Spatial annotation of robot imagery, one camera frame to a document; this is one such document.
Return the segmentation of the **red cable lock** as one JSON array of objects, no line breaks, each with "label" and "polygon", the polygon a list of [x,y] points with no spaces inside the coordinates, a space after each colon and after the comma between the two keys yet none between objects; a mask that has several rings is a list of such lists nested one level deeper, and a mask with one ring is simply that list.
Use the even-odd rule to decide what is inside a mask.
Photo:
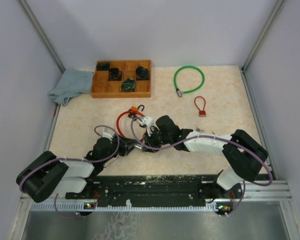
[{"label": "red cable lock", "polygon": [[134,136],[132,135],[132,133],[128,127],[128,124],[131,123],[131,119],[129,118],[129,115],[132,115],[132,117],[140,117],[140,118],[145,116],[140,111],[126,110],[117,117],[115,126],[116,126],[118,134],[122,138],[128,138],[128,139],[135,140]]}]

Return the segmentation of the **orange black padlock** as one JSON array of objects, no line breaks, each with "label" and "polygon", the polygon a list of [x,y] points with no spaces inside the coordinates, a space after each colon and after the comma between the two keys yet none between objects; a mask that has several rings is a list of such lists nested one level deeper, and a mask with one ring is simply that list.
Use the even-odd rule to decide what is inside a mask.
[{"label": "orange black padlock", "polygon": [[132,119],[136,116],[138,117],[144,117],[144,115],[142,114],[142,111],[145,109],[145,106],[143,104],[139,105],[138,107],[136,106],[132,106],[129,110],[128,110],[128,118]]}]

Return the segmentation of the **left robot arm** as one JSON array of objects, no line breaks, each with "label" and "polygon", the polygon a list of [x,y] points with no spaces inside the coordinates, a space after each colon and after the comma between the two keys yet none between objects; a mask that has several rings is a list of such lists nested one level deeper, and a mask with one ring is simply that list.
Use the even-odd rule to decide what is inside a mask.
[{"label": "left robot arm", "polygon": [[82,159],[57,157],[45,151],[17,176],[16,183],[36,203],[64,193],[87,199],[94,192],[94,186],[87,182],[91,174],[99,174],[110,159],[127,156],[136,144],[135,139],[122,136],[101,137]]}]

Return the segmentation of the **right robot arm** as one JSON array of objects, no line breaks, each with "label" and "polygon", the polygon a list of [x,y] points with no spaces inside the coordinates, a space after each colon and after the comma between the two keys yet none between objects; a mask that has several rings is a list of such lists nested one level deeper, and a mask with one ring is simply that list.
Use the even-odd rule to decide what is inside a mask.
[{"label": "right robot arm", "polygon": [[164,115],[154,121],[145,116],[140,125],[146,129],[143,135],[144,152],[174,148],[184,152],[202,152],[224,157],[229,167],[223,170],[213,185],[213,192],[225,198],[231,188],[243,181],[254,182],[269,156],[268,152],[247,132],[237,129],[228,135],[202,133],[198,130],[179,128]]}]

